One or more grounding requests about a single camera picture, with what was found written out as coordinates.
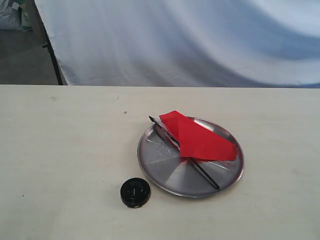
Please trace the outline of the black backdrop stand pole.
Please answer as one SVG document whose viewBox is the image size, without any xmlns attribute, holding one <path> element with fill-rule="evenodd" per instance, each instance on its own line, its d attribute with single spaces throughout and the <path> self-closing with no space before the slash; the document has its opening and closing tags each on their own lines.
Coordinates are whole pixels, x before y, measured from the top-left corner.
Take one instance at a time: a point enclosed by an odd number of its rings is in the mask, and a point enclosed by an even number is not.
<svg viewBox="0 0 320 240">
<path fill-rule="evenodd" d="M 45 39 L 45 43 L 41 47 L 43 49 L 47 49 L 47 51 L 49 53 L 50 60 L 51 60 L 52 66 L 53 66 L 53 70 L 54 70 L 54 73 L 55 73 L 55 76 L 56 76 L 57 84 L 59 86 L 64 86 L 64 81 L 63 81 L 63 78 L 62 78 L 61 70 L 60 70 L 60 67 L 59 67 L 59 64 L 58 64 L 54 49 L 52 47 L 52 43 L 50 41 L 50 38 L 48 36 L 45 24 L 44 24 L 44 22 L 42 20 L 42 17 L 40 15 L 40 12 L 39 12 L 39 9 L 38 9 L 38 6 L 37 6 L 37 2 L 34 1 L 34 3 L 35 3 L 35 7 L 37 9 L 37 12 L 38 12 L 38 15 L 39 15 L 39 18 L 40 18 L 40 22 L 41 22 L 41 25 L 42 25 L 42 31 L 43 31 L 44 39 Z"/>
</svg>

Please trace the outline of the white sack in background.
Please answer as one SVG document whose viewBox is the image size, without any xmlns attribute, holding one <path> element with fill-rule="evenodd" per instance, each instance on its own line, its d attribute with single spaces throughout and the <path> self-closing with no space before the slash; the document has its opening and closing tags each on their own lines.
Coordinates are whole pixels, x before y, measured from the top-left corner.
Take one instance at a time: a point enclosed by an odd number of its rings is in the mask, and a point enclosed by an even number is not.
<svg viewBox="0 0 320 240">
<path fill-rule="evenodd" d="M 14 0 L 0 0 L 0 29 L 20 30 L 21 14 L 19 4 Z"/>
</svg>

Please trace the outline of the red flag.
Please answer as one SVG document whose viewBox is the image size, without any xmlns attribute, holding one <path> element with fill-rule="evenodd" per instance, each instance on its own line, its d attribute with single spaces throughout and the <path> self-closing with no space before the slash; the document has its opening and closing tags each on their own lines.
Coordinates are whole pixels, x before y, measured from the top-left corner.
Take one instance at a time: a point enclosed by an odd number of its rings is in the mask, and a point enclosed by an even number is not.
<svg viewBox="0 0 320 240">
<path fill-rule="evenodd" d="M 235 144 L 176 110 L 157 118 L 148 118 L 178 148 L 180 156 L 190 159 L 214 188 L 219 190 L 219 184 L 198 161 L 234 161 L 238 153 Z"/>
</svg>

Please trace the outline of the black round flag base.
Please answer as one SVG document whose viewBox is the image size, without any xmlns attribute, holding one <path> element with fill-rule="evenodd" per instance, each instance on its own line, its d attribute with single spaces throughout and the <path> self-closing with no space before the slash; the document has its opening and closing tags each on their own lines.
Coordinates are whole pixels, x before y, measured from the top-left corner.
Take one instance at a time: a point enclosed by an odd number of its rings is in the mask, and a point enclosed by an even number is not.
<svg viewBox="0 0 320 240">
<path fill-rule="evenodd" d="M 128 208 L 140 208 L 148 202 L 151 188 L 142 178 L 134 177 L 126 180 L 120 188 L 120 199 Z"/>
</svg>

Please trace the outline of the white backdrop cloth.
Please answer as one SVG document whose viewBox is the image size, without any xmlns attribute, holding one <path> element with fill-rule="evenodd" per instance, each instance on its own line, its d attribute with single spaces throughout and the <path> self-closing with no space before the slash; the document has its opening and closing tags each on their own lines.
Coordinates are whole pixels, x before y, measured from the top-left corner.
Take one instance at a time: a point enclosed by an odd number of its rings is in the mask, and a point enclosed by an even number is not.
<svg viewBox="0 0 320 240">
<path fill-rule="evenodd" d="M 69 85 L 320 85 L 317 0 L 38 0 Z"/>
</svg>

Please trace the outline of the round steel plate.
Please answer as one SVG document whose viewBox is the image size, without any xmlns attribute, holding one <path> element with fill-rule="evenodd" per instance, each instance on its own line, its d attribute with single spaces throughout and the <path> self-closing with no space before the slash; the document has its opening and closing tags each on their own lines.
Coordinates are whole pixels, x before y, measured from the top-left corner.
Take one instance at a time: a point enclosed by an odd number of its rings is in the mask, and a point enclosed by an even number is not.
<svg viewBox="0 0 320 240">
<path fill-rule="evenodd" d="M 235 145 L 233 161 L 199 161 L 199 166 L 181 158 L 178 149 L 155 125 L 141 136 L 137 159 L 145 176 L 161 189 L 181 197 L 205 198 L 224 191 L 239 181 L 244 172 L 244 154 L 234 136 L 206 119 L 192 120 Z"/>
</svg>

